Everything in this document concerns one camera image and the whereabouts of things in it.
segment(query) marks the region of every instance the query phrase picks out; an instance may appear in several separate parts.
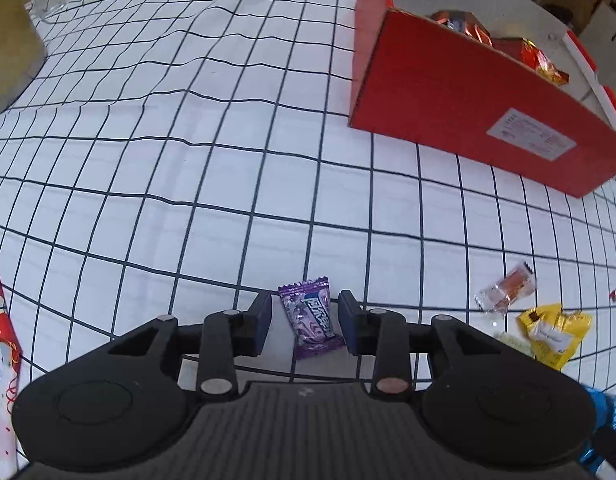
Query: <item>cabinet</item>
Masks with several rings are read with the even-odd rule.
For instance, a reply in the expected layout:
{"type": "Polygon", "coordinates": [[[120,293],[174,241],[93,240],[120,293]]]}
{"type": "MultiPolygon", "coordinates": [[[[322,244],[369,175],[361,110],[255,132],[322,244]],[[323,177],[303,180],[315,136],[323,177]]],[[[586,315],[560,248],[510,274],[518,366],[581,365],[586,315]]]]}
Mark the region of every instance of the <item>cabinet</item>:
{"type": "Polygon", "coordinates": [[[610,86],[616,94],[616,13],[601,4],[592,20],[579,36],[597,64],[597,74],[602,85],[610,86]]]}

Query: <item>white label on box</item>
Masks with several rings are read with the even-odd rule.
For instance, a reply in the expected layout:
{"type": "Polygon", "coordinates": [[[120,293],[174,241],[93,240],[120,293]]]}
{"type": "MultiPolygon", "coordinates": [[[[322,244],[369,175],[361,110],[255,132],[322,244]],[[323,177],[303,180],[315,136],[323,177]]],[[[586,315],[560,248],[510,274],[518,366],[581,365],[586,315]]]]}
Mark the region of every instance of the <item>white label on box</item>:
{"type": "Polygon", "coordinates": [[[551,162],[577,145],[557,130],[514,108],[508,110],[488,134],[551,162]]]}

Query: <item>grid tablecloth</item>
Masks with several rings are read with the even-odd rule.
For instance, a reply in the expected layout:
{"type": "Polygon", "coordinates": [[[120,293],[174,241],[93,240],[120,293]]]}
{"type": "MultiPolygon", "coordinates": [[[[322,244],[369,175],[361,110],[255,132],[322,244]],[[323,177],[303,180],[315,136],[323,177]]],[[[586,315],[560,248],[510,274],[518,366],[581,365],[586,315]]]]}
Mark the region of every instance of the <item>grid tablecloth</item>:
{"type": "MultiPolygon", "coordinates": [[[[525,260],[539,289],[515,310],[594,315],[564,371],[616,394],[616,179],[576,200],[348,128],[354,5],[69,0],[37,24],[46,65],[0,115],[0,273],[21,387],[159,314],[198,323],[323,275],[335,298],[349,288],[411,322],[478,324],[472,295],[525,260]]],[[[274,297],[240,384],[371,377],[372,358],[295,362],[292,347],[274,297]]],[[[412,361],[423,388],[426,361],[412,361]]],[[[194,372],[186,359],[182,386],[194,372]]]]}

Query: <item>metal screw head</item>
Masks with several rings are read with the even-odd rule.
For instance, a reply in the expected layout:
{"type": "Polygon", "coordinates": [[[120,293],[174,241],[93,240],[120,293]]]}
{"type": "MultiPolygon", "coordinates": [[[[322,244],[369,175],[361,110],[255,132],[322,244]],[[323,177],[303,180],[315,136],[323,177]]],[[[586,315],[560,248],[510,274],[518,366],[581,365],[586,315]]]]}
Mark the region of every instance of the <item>metal screw head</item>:
{"type": "Polygon", "coordinates": [[[384,377],[377,382],[377,389],[384,394],[402,394],[410,385],[399,377],[384,377]]]}
{"type": "Polygon", "coordinates": [[[223,395],[232,390],[232,383],[226,379],[215,377],[201,383],[200,389],[208,395],[223,395]]]}

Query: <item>purple candy wrapper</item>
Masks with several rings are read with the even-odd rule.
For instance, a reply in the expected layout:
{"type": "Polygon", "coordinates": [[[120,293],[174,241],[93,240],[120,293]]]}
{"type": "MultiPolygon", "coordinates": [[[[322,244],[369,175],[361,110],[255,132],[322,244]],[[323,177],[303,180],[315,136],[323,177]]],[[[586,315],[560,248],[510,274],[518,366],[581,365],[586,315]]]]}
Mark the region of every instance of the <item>purple candy wrapper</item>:
{"type": "Polygon", "coordinates": [[[323,354],[345,345],[344,339],[332,329],[328,278],[324,276],[280,286],[278,290],[296,335],[296,359],[323,354]]]}

